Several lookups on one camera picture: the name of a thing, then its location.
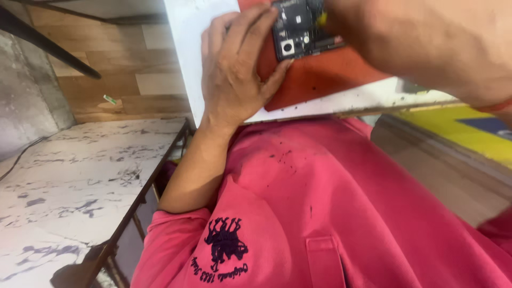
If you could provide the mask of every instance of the camera lens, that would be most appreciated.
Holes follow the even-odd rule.
[[[283,49],[284,49],[286,52],[290,52],[290,50],[291,50],[291,44],[290,44],[290,43],[286,44],[286,45],[283,47]]]

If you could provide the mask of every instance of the orange mat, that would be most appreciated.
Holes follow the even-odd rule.
[[[238,4],[240,10],[244,11],[264,1],[238,0]],[[260,78],[268,79],[277,64],[272,33],[270,33],[263,45],[257,66]],[[303,57],[292,64],[283,85],[265,106],[265,110],[284,108],[388,77],[390,76],[370,67],[350,47]]]

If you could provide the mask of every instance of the red shirt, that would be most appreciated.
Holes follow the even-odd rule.
[[[512,287],[512,213],[487,225],[491,241],[370,131],[333,118],[246,128],[212,214],[155,213],[132,287]]]

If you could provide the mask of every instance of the red thread bracelet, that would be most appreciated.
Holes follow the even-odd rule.
[[[478,108],[473,107],[473,109],[475,109],[478,112],[482,112],[482,113],[495,113],[495,112],[500,112],[509,106],[512,106],[512,98],[505,100],[501,103],[491,105],[491,106],[478,107]]]

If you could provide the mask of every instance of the white marble surface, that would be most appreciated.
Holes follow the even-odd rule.
[[[51,287],[56,270],[108,240],[183,124],[89,123],[29,148],[0,181],[0,287]]]
[[[214,17],[239,11],[238,1],[164,0],[164,2],[192,115],[195,123],[199,124],[204,112],[201,91],[201,33],[210,25]],[[284,109],[271,112],[261,109],[247,122],[455,100],[452,96],[435,90],[423,95],[397,93],[397,82],[397,77],[391,77]]]

